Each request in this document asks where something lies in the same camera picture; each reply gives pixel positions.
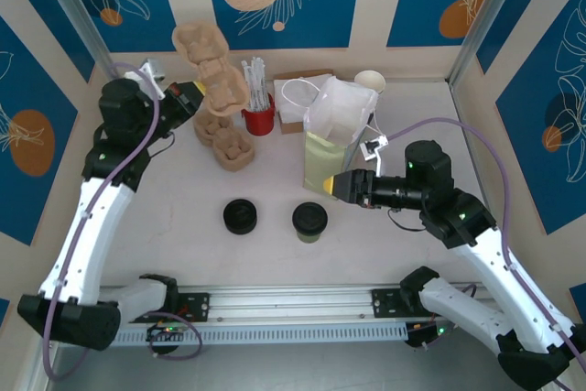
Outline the stacked paper coffee cups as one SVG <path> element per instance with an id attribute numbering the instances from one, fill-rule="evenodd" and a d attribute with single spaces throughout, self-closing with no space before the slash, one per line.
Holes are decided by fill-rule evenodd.
<path id="1" fill-rule="evenodd" d="M 354 82 L 381 94 L 386 87 L 385 77 L 378 71 L 360 71 L 354 76 Z"/>

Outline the aluminium frame post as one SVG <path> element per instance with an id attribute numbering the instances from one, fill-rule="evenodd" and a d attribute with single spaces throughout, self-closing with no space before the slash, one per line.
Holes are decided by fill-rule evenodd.
<path id="1" fill-rule="evenodd" d="M 451 91 L 458 85 L 468 66 L 475 58 L 478 48 L 483 43 L 504 2 L 505 0 L 483 1 L 447 77 L 447 83 Z"/>
<path id="2" fill-rule="evenodd" d="M 92 70 L 100 69 L 103 75 L 112 80 L 117 71 L 112 67 L 113 60 L 103 38 L 82 0 L 56 0 L 69 22 L 61 20 L 59 25 L 51 24 L 49 30 L 57 39 L 65 54 L 84 80 L 90 79 L 89 66 Z"/>

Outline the black lidded cup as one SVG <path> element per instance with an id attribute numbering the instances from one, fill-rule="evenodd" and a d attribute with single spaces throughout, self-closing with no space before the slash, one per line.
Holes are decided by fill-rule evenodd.
<path id="1" fill-rule="evenodd" d="M 315 243 L 328 225 L 328 214 L 317 202 L 303 202 L 293 211 L 292 224 L 301 242 Z"/>

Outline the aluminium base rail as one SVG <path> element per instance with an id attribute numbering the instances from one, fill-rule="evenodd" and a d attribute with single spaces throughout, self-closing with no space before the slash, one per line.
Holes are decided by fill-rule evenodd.
<path id="1" fill-rule="evenodd" d="M 179 293 L 209 293 L 206 322 L 371 320 L 371 291 L 391 285 L 288 287 L 183 287 Z"/>

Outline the red plastic straw cup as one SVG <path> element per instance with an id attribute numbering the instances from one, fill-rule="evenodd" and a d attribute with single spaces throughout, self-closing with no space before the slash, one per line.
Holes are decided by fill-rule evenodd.
<path id="1" fill-rule="evenodd" d="M 270 134 L 275 126 L 276 107 L 273 96 L 268 94 L 270 106 L 262 112 L 249 112 L 242 110 L 246 130 L 253 136 L 266 136 Z"/>

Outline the small controller board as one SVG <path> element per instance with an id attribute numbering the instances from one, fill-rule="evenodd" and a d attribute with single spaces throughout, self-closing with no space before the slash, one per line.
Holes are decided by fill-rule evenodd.
<path id="1" fill-rule="evenodd" d="M 431 345 L 450 335 L 451 331 L 452 327 L 449 324 L 437 322 L 408 324 L 406 344 L 414 349 L 427 350 Z"/>
<path id="2" fill-rule="evenodd" d="M 181 331 L 178 327 L 166 327 L 154 324 L 146 331 L 148 348 L 154 355 L 168 355 L 179 347 L 177 345 L 161 345 L 165 342 L 177 342 L 180 340 Z"/>

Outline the brown cardboard napkin box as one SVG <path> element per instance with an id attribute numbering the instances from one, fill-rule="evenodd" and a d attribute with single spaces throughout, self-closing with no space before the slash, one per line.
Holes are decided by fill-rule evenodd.
<path id="1" fill-rule="evenodd" d="M 333 75 L 334 71 L 326 69 L 326 70 L 287 72 L 287 73 L 277 74 L 274 77 L 274 80 L 291 80 L 291 79 L 296 79 L 296 78 L 300 78 L 300 77 L 307 78 L 307 77 L 318 76 L 318 75 L 322 75 L 322 74 L 332 74 Z M 280 130 L 283 135 L 302 133 L 304 131 L 303 121 L 297 122 L 297 123 L 292 123 L 292 124 L 284 124 L 280 119 L 278 111 L 277 111 L 277 117 L 278 117 L 278 120 L 280 123 Z"/>

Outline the floral green paper gift bag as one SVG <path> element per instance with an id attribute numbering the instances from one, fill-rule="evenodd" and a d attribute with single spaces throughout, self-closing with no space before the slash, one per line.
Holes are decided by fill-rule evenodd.
<path id="1" fill-rule="evenodd" d="M 323 181 L 349 169 L 381 94 L 332 75 L 304 118 L 303 187 L 323 194 Z"/>

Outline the black coffee cup black lid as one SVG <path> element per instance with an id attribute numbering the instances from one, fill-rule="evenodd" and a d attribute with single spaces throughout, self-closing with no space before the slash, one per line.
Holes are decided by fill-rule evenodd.
<path id="1" fill-rule="evenodd" d="M 226 229 L 232 234 L 251 233 L 257 223 L 255 205 L 246 199 L 230 201 L 223 209 L 222 218 Z"/>

